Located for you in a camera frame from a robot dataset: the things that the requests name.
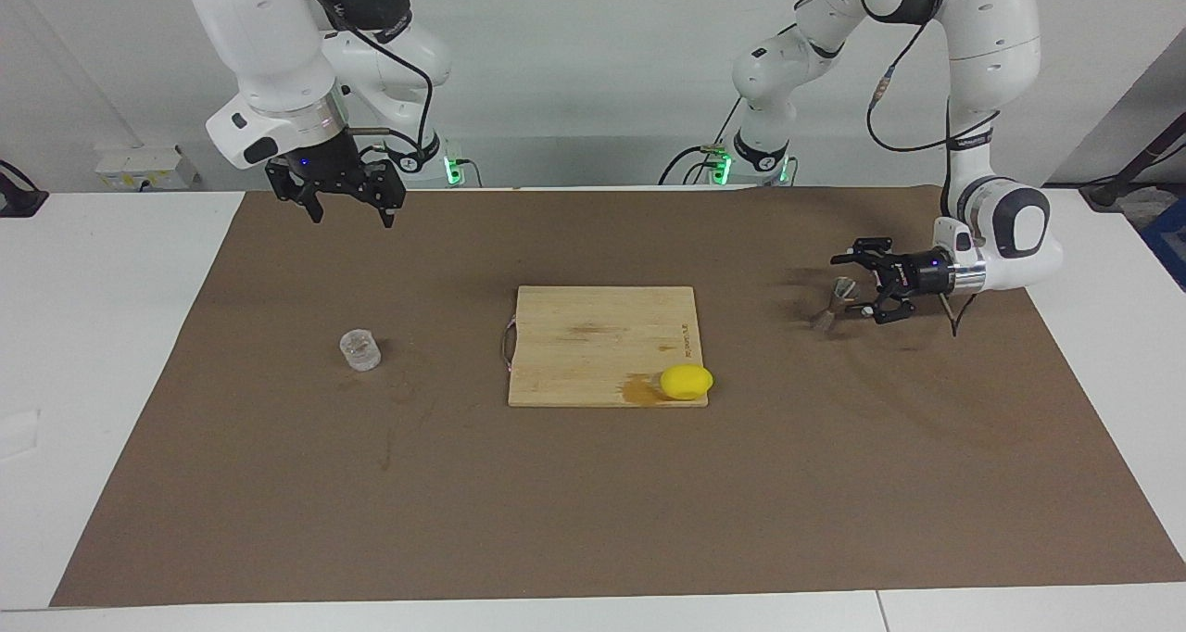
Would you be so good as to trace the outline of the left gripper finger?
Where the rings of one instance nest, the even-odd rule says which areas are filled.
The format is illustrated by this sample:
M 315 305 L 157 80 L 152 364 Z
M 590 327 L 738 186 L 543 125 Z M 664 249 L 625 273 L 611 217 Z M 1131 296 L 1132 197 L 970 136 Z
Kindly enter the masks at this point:
M 873 270 L 890 264 L 895 258 L 893 240 L 890 236 L 860 236 L 844 253 L 831 257 L 831 264 L 860 264 Z
M 901 323 L 916 314 L 916 304 L 908 296 L 880 293 L 873 301 L 857 304 L 857 314 L 880 325 Z

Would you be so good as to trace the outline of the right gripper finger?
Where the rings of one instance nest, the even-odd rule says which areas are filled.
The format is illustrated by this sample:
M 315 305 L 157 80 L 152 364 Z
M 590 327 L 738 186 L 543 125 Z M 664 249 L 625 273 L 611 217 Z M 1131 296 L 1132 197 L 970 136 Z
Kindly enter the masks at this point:
M 288 164 L 267 164 L 267 179 L 279 200 L 302 208 L 314 223 L 323 222 L 323 204 L 317 197 L 315 181 L 299 181 Z
M 393 162 L 366 162 L 366 202 L 380 213 L 383 226 L 394 226 L 406 194 L 401 173 Z

